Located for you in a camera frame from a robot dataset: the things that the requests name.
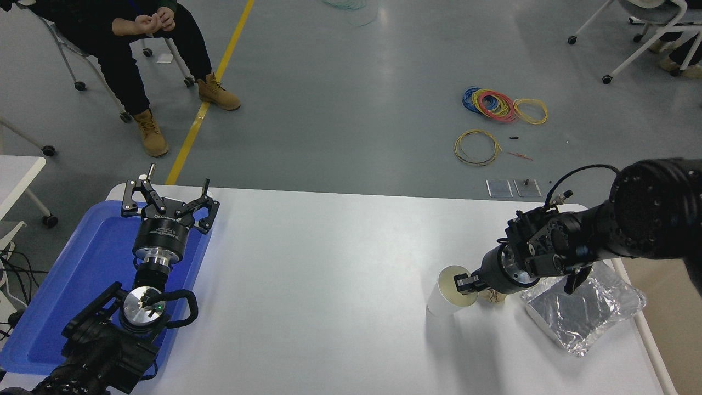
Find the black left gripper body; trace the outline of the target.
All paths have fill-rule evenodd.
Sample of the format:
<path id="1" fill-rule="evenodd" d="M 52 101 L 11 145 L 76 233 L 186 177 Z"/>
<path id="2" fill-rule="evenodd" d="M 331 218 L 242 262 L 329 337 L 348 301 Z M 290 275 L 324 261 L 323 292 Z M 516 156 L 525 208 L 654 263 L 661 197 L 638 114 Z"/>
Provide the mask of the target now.
<path id="1" fill-rule="evenodd" d="M 142 220 L 134 242 L 134 255 L 144 255 L 147 249 L 160 248 L 183 255 L 190 228 L 167 217 Z"/>

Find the person's right hand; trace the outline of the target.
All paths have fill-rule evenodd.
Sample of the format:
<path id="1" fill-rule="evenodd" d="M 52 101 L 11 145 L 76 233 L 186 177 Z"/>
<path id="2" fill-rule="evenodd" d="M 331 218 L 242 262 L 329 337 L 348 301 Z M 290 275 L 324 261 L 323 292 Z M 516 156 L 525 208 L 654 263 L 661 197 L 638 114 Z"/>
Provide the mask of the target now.
<path id="1" fill-rule="evenodd" d="M 161 19 L 158 14 L 153 15 L 138 15 L 134 20 L 134 29 L 136 35 L 152 36 L 161 29 Z"/>

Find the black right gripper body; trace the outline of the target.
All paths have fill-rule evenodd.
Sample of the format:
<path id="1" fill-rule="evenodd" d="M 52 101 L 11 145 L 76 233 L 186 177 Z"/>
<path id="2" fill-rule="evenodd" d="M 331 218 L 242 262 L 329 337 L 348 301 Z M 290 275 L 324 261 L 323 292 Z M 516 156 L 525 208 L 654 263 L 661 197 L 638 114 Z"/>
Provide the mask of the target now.
<path id="1" fill-rule="evenodd" d="M 537 279 L 520 268 L 509 244 L 501 244 L 484 255 L 479 277 L 489 289 L 511 295 L 534 287 Z"/>

